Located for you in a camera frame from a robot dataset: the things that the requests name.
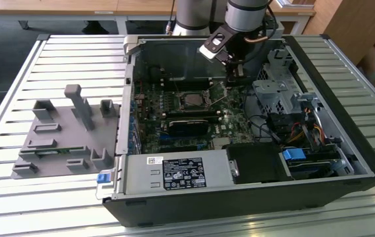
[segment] barcode sticker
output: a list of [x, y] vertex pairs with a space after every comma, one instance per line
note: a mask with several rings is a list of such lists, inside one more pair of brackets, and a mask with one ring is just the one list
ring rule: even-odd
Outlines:
[[147, 157], [147, 164], [162, 164], [163, 157]]
[[114, 11], [95, 11], [95, 14], [114, 14]]

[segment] power supply label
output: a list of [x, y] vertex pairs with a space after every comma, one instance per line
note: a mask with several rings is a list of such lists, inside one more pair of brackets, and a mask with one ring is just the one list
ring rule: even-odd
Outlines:
[[207, 186], [202, 158], [163, 160], [162, 169], [166, 190], [203, 188]]

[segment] motherboard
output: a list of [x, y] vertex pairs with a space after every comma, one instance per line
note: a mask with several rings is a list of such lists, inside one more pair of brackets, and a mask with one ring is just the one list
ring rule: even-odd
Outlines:
[[159, 83], [138, 81], [134, 95], [143, 154], [221, 150], [254, 142], [244, 113], [245, 88], [229, 90], [218, 79], [195, 83], [166, 78]]

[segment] desk leg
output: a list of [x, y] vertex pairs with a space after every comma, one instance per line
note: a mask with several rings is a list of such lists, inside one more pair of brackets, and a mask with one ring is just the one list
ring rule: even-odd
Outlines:
[[19, 21], [22, 29], [27, 30], [30, 29], [29, 21]]
[[308, 25], [310, 16], [300, 16], [298, 20], [294, 24], [293, 30], [292, 30], [292, 34], [293, 35], [301, 35], [305, 31], [305, 27]]
[[119, 35], [127, 35], [127, 25], [126, 25], [127, 17], [117, 17], [117, 28], [119, 30]]

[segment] yellow wire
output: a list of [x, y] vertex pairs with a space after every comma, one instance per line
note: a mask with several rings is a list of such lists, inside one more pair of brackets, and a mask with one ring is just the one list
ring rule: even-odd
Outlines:
[[324, 133], [322, 133], [322, 129], [318, 126], [314, 126], [316, 129], [318, 129], [320, 131], [320, 138], [321, 138], [321, 142], [324, 143]]
[[304, 135], [305, 135], [305, 132], [301, 132], [294, 138], [290, 139], [289, 143], [298, 140]]

